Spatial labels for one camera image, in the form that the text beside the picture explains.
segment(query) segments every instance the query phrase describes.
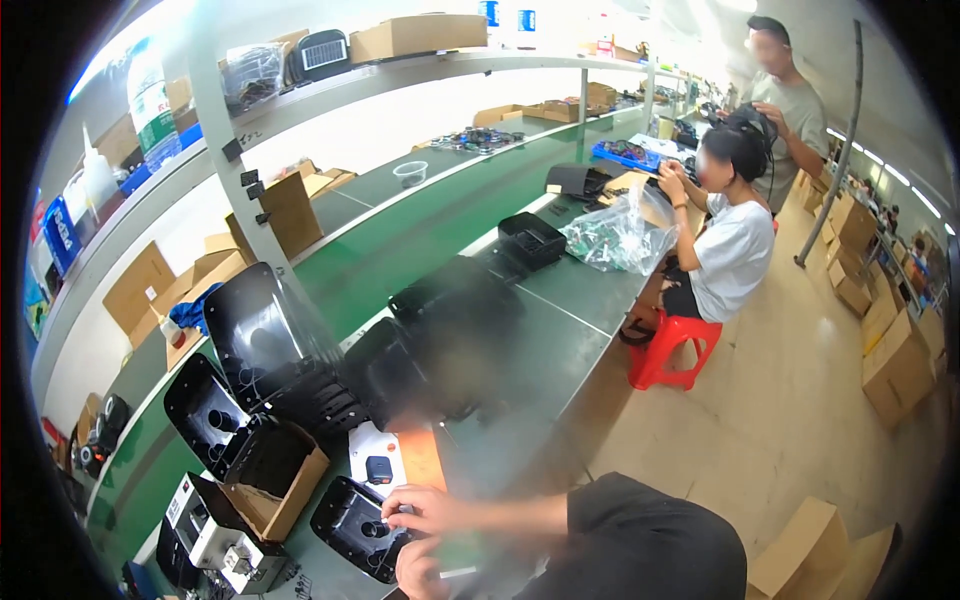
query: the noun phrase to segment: white t-shirt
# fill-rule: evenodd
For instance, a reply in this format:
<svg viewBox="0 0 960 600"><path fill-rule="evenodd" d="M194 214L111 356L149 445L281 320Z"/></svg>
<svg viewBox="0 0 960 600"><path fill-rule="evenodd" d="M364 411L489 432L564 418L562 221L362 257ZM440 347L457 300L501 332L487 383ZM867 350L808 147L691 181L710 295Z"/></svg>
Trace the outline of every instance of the white t-shirt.
<svg viewBox="0 0 960 600"><path fill-rule="evenodd" d="M700 316L725 323L763 280L774 253L773 217L756 202L731 206L723 194L707 195L713 219L693 242L700 268L690 272Z"/></svg>

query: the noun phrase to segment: sandal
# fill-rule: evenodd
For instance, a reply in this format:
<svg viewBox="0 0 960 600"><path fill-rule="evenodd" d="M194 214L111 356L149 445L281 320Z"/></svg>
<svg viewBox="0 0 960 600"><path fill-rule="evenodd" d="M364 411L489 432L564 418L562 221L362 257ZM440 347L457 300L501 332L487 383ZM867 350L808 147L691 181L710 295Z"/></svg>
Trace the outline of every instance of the sandal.
<svg viewBox="0 0 960 600"><path fill-rule="evenodd" d="M648 329L646 327L640 326L639 321L629 325L627 329L630 329L631 331L635 331L636 333L643 334L642 337L632 338L628 336L626 333L624 333L623 327L620 327L617 330L616 335L618 338L620 338L620 341L626 344L627 346L646 346L647 344L650 343L651 340L654 339L654 335L657 334L657 331L653 329Z"/></svg>

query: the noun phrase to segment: black shorts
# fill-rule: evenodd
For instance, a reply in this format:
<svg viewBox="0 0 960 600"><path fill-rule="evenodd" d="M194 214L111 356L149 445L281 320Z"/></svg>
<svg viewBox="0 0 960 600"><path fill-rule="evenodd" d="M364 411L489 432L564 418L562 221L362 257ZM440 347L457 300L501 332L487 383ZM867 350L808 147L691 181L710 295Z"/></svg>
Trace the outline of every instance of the black shorts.
<svg viewBox="0 0 960 600"><path fill-rule="evenodd" d="M703 319L700 309L697 308L697 298L693 295L693 285L690 283L690 273L681 270L676 256L668 256L666 268L663 269L663 278L670 282L661 292L663 311L667 317L687 317L689 319Z"/></svg>

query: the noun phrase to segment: black shirt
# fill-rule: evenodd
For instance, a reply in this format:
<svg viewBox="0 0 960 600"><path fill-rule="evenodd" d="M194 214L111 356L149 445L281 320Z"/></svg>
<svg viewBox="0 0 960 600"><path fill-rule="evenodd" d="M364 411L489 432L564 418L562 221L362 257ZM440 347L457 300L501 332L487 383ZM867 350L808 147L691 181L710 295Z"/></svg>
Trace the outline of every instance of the black shirt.
<svg viewBox="0 0 960 600"><path fill-rule="evenodd" d="M608 473L567 496L567 552L517 600L743 600L747 556L702 506Z"/></svg>

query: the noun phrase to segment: black hair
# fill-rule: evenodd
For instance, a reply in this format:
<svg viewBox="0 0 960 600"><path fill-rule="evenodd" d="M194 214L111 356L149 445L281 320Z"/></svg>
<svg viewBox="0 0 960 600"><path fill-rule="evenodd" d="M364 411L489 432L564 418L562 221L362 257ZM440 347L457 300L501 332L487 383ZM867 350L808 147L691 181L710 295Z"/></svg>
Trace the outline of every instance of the black hair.
<svg viewBox="0 0 960 600"><path fill-rule="evenodd" d="M766 138L751 123L727 123L710 130L704 134L703 145L713 156L728 160L733 172L748 183L767 171Z"/></svg>
<svg viewBox="0 0 960 600"><path fill-rule="evenodd" d="M770 32L774 37L786 45L790 45L790 34L786 32L783 23L769 16L760 16L755 14L747 19L747 27L759 32Z"/></svg>

